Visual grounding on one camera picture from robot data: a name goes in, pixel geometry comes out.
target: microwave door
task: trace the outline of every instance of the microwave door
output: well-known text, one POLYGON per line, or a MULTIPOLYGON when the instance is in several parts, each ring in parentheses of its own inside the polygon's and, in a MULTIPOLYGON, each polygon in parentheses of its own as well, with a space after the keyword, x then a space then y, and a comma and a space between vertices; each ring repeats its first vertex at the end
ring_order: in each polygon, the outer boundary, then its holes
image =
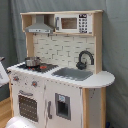
POLYGON ((78 14, 57 14, 56 32, 79 33, 79 15, 78 14))

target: cabinet door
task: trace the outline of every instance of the cabinet door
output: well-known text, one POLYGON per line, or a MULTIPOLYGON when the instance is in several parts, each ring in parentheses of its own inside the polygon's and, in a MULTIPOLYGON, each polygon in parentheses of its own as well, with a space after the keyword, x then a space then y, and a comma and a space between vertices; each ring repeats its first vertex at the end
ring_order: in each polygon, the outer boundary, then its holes
POLYGON ((82 128, 81 89, 62 83, 46 82, 46 128, 82 128))

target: floor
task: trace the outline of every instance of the floor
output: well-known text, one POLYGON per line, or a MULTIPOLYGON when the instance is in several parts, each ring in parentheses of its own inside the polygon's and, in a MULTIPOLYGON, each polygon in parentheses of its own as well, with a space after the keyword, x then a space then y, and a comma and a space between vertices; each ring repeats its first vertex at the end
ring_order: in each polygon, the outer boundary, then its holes
POLYGON ((12 117, 10 98, 0 102, 0 128, 5 128, 6 123, 12 117))

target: countertop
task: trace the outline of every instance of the countertop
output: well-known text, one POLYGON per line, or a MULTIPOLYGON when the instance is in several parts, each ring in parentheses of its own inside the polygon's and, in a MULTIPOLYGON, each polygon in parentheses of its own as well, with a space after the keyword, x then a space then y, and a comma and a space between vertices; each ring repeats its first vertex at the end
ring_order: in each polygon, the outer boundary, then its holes
POLYGON ((82 87, 82 88, 102 88, 102 87, 111 85, 115 80, 115 77, 113 74, 107 71, 101 71, 98 74, 93 74, 92 76, 88 77, 84 81, 75 81, 75 80, 70 80, 70 79, 56 77, 56 76, 51 75, 53 72, 63 68, 62 66, 56 67, 46 73, 39 73, 39 72, 33 72, 33 71, 28 71, 25 69, 17 68, 17 66, 22 65, 22 64, 24 64, 24 62, 11 66, 7 68, 7 70, 29 73, 32 75, 43 77, 45 79, 51 79, 53 81, 60 81, 60 82, 64 82, 65 84, 69 84, 75 87, 82 87))

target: oven window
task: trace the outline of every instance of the oven window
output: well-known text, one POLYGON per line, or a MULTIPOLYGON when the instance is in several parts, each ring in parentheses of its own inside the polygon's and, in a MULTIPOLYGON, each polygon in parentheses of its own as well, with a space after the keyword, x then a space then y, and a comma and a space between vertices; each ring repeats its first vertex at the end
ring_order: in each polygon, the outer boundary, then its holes
POLYGON ((38 122, 37 102, 35 100, 19 95, 19 110, 21 116, 38 122))
POLYGON ((61 18, 62 29, 77 29, 77 18, 61 18))

